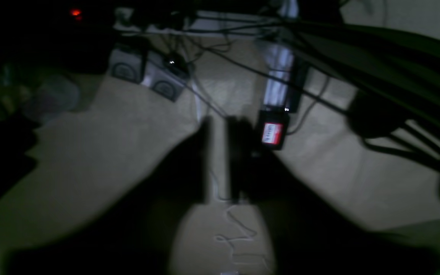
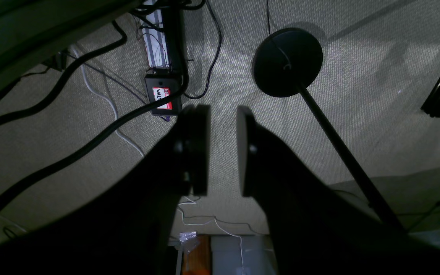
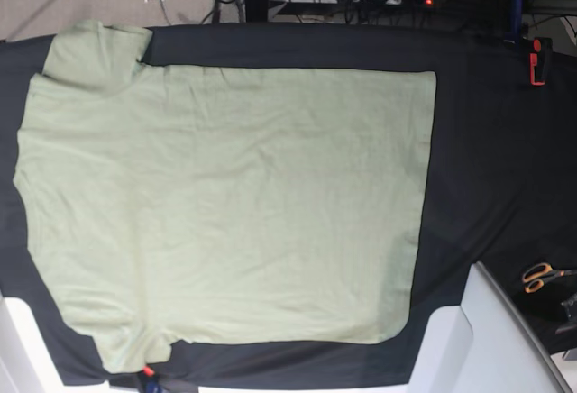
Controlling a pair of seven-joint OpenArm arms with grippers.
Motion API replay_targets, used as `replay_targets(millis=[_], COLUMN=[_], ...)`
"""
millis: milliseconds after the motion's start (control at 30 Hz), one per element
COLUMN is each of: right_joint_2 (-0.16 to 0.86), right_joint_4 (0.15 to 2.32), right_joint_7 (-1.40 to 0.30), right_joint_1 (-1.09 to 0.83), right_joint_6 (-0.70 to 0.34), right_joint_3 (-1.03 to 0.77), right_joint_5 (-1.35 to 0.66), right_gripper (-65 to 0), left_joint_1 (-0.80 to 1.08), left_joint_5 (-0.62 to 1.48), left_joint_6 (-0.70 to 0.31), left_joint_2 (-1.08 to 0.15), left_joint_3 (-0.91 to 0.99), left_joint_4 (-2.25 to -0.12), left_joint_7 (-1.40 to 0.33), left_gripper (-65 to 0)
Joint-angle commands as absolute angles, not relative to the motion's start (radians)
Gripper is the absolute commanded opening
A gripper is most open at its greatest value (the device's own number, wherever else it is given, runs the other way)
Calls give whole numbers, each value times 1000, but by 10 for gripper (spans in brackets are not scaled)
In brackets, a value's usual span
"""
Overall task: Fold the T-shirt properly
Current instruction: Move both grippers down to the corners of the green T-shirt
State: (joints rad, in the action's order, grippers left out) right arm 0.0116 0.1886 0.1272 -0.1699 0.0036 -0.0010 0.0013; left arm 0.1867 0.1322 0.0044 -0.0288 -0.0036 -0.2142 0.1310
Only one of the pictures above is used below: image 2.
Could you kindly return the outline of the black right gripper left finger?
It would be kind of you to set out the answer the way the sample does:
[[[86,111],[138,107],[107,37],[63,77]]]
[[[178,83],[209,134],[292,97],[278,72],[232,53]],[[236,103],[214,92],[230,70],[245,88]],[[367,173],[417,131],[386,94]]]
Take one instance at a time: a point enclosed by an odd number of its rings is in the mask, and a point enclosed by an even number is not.
[[[67,216],[0,245],[0,275],[156,275],[182,196],[205,195],[211,108],[185,107],[145,158]]]

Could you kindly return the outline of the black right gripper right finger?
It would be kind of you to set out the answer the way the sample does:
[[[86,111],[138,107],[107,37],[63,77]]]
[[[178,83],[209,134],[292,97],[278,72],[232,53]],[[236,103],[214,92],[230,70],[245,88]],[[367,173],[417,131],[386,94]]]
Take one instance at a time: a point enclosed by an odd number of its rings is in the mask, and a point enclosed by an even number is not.
[[[267,218],[281,275],[440,275],[440,249],[376,221],[237,107],[239,181]]]

